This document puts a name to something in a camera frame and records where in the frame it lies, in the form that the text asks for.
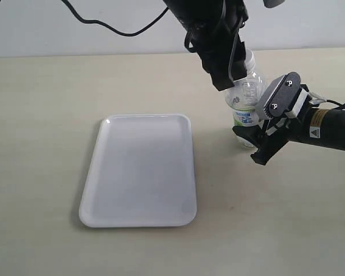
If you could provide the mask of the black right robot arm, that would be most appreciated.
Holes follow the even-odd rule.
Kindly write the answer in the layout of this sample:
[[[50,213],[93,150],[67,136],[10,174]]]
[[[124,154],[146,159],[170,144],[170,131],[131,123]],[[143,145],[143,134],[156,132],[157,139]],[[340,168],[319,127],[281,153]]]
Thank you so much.
[[[265,165],[288,142],[345,151],[345,103],[322,109],[329,100],[311,93],[307,85],[287,81],[257,105],[264,112],[262,126],[234,126],[237,137],[256,147],[251,158]]]

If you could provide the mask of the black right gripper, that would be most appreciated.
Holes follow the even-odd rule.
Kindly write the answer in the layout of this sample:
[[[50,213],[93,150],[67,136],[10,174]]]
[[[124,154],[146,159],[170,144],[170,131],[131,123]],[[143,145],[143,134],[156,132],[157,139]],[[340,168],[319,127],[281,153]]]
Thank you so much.
[[[283,116],[264,120],[263,126],[233,126],[232,130],[237,137],[244,139],[258,150],[251,154],[256,164],[265,166],[267,162],[288,141],[295,138],[301,132],[305,124],[307,112],[312,107],[312,96],[307,85],[301,85],[301,91],[291,111]]]

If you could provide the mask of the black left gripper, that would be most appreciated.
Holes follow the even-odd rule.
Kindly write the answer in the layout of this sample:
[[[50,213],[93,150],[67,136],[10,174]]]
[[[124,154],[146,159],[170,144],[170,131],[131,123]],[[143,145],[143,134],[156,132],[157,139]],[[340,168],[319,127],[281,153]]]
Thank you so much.
[[[178,1],[178,21],[186,30],[184,46],[200,52],[202,68],[218,91],[247,76],[246,47],[239,36],[247,20],[243,1]]]

